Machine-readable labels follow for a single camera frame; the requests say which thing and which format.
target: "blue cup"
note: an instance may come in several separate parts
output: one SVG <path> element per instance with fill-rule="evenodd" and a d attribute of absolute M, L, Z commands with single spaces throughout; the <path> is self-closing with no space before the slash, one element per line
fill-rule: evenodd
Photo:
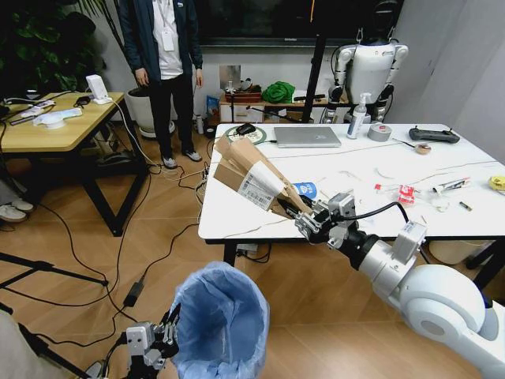
<path fill-rule="evenodd" d="M 317 188 L 314 183 L 304 182 L 304 183 L 293 183 L 294 187 L 297 189 L 299 195 L 305 195 L 311 200 L 314 200 L 317 196 Z"/>

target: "power adapter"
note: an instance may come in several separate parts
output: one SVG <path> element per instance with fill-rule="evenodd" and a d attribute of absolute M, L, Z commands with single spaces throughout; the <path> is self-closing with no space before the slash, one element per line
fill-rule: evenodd
<path fill-rule="evenodd" d="M 144 289 L 144 280 L 143 279 L 139 280 L 138 282 L 135 282 L 132 285 L 132 287 L 129 289 L 129 292 L 126 295 L 125 300 L 123 300 L 123 306 L 129 307 L 129 308 L 135 306 L 135 303 L 137 302 L 143 289 Z"/>

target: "white shirt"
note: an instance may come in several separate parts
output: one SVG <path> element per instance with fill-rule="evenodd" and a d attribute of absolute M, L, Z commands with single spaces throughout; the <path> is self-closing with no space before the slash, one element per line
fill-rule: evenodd
<path fill-rule="evenodd" d="M 174 0 L 154 0 L 152 7 L 155 11 L 155 27 L 152 33 L 158 43 L 161 78 L 164 81 L 167 79 L 174 79 L 182 74 L 182 62 L 181 55 L 179 54 L 178 42 L 179 36 L 177 34 L 174 15 Z M 163 47 L 163 29 L 165 27 L 172 37 L 172 44 L 174 45 L 172 51 L 166 51 Z"/>

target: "sneaker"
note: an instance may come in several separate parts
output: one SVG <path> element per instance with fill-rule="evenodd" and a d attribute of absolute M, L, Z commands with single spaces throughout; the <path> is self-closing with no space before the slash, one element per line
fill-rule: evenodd
<path fill-rule="evenodd" d="M 25 221 L 26 217 L 26 213 L 18 210 L 12 205 L 0 206 L 0 220 L 4 220 L 8 223 L 20 223 Z"/>
<path fill-rule="evenodd" d="M 163 157 L 163 165 L 166 168 L 168 168 L 169 170 L 173 170 L 174 168 L 177 168 L 177 162 L 172 157 L 170 157 L 170 158 Z"/>
<path fill-rule="evenodd" d="M 24 213 L 31 213 L 33 212 L 33 209 L 35 209 L 35 207 L 32 204 L 28 203 L 27 201 L 24 201 L 20 197 L 10 204 Z"/>
<path fill-rule="evenodd" d="M 183 154 L 190 158 L 193 162 L 200 162 L 202 160 L 201 155 L 197 152 L 184 152 Z"/>

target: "white table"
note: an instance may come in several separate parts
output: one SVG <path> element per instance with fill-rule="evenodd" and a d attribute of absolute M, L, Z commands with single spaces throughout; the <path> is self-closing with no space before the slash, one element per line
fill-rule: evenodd
<path fill-rule="evenodd" d="M 409 138 L 414 125 L 388 124 L 393 138 L 419 143 Z M 232 124 L 220 125 L 216 140 Z M 275 140 L 275 126 L 259 124 L 267 132 L 267 141 Z M 420 129 L 447 129 L 443 125 L 418 125 Z M 357 214 L 377 209 L 395 200 L 395 191 L 377 193 L 376 183 L 384 186 L 413 184 L 422 191 L 416 204 L 407 208 L 409 218 L 428 226 L 428 240 L 501 239 L 505 238 L 505 196 L 488 187 L 494 175 L 505 175 L 505 166 L 465 138 L 457 144 L 429 143 L 432 152 L 426 156 L 390 139 L 375 142 L 366 137 L 368 125 L 358 139 L 346 137 L 347 125 L 331 128 L 342 142 L 340 148 L 278 148 L 275 143 L 257 145 L 258 149 L 291 181 L 314 182 L 318 198 L 327 199 L 337 192 L 354 190 Z M 225 245 L 225 261 L 233 264 L 238 243 L 287 242 L 301 239 L 293 220 L 265 212 L 232 189 L 213 178 L 221 155 L 215 150 L 202 210 L 199 236 L 210 244 Z M 471 177 L 472 185 L 447 191 L 442 203 L 445 212 L 433 205 L 436 196 L 429 191 L 434 185 L 457 178 Z M 463 201 L 473 210 L 463 208 Z M 360 229 L 384 239 L 393 239 L 404 224 L 401 214 L 391 208 L 377 216 L 360 221 Z"/>

